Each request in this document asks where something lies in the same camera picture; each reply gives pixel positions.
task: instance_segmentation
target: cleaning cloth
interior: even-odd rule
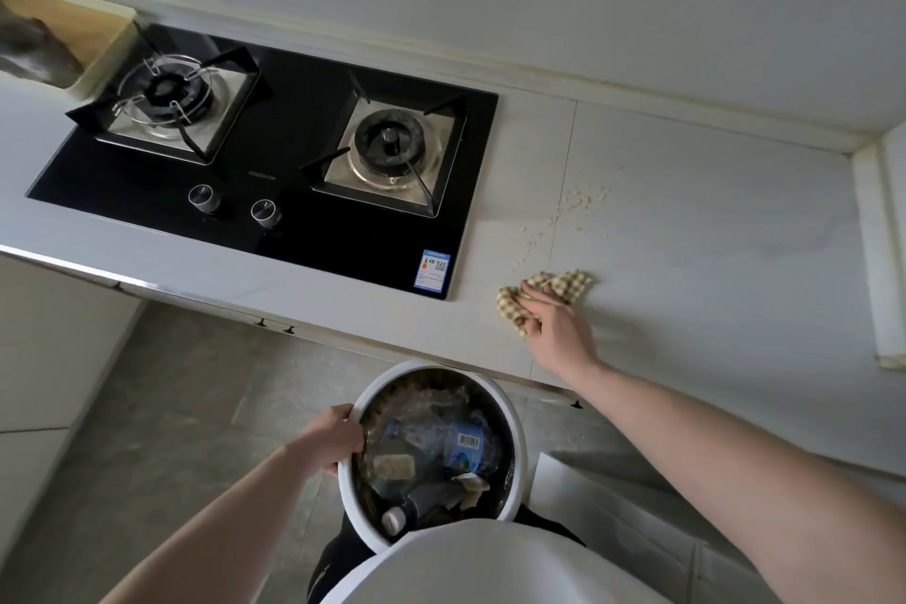
[[[592,277],[582,270],[565,272],[559,277],[554,277],[549,272],[539,272],[535,277],[526,280],[526,284],[532,289],[540,291],[550,287],[553,294],[565,304],[579,301],[592,282]],[[516,303],[516,297],[528,298],[518,287],[501,287],[497,291],[497,311],[505,320],[512,323],[520,335],[525,336],[526,320],[535,316]]]

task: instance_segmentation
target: person's left hand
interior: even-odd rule
[[[331,406],[311,418],[302,430],[302,436],[311,438],[316,445],[318,465],[334,477],[337,462],[360,452],[365,446],[361,426],[348,420],[351,412],[352,404]]]

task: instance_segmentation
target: black pants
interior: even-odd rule
[[[537,513],[529,511],[525,505],[519,507],[519,511],[515,515],[515,522],[555,532],[585,546],[582,540],[566,530],[560,523],[542,518]],[[344,514],[340,534],[324,547],[321,559],[308,583],[308,604],[320,604],[321,600],[340,580],[372,556],[374,556],[374,552],[361,541],[361,537]]]

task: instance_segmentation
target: black glass cooktop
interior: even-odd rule
[[[495,94],[164,26],[151,26],[145,33],[161,53],[203,59],[243,46],[255,60],[260,81],[214,161],[187,162],[126,148],[76,126],[29,198],[447,298],[494,118]],[[141,62],[145,52],[141,43],[120,76]],[[331,195],[319,187],[329,163],[300,170],[337,151],[362,94],[412,111],[443,106],[438,113],[454,119],[448,149],[455,152],[447,156],[446,187],[434,202],[433,216]],[[198,185],[210,186],[221,197],[212,214],[188,199]],[[278,209],[279,222],[270,229],[252,216],[253,205],[261,200]]]

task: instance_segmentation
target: gas stove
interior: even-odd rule
[[[446,299],[497,96],[172,27],[28,196]]]

